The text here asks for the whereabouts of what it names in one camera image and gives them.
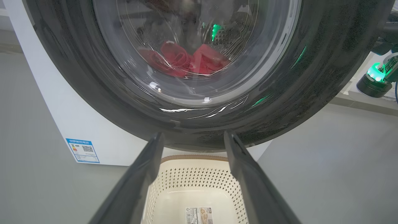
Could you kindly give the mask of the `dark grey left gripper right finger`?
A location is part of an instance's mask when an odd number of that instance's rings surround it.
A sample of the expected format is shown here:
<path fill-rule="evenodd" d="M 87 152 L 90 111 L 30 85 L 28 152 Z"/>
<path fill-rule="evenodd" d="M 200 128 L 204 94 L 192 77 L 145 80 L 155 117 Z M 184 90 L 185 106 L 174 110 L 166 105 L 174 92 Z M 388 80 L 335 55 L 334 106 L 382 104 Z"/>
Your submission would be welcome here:
<path fill-rule="evenodd" d="M 238 135 L 224 132 L 230 171 L 240 183 L 250 224 L 300 224 L 274 184 L 253 159 Z"/>

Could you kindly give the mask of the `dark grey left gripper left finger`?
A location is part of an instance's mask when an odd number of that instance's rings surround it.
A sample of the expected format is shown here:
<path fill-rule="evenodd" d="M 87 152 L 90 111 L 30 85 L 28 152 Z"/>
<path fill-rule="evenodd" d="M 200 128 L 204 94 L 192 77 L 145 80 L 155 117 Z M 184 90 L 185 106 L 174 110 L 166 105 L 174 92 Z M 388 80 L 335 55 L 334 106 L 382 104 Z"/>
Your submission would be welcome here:
<path fill-rule="evenodd" d="M 90 224 L 141 223 L 149 186 L 157 178 L 164 134 L 156 133 L 111 190 Z"/>

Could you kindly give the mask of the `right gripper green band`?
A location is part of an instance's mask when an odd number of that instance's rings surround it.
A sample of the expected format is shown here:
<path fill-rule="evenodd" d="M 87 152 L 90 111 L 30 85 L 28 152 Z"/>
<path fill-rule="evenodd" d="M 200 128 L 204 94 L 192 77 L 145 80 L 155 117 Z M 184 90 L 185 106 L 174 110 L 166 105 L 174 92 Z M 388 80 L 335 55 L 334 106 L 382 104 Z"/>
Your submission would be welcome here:
<path fill-rule="evenodd" d="M 382 61 L 371 62 L 365 68 L 357 82 L 357 89 L 363 94 L 381 98 L 392 88 L 393 82 L 397 87 L 397 53 L 387 54 Z"/>

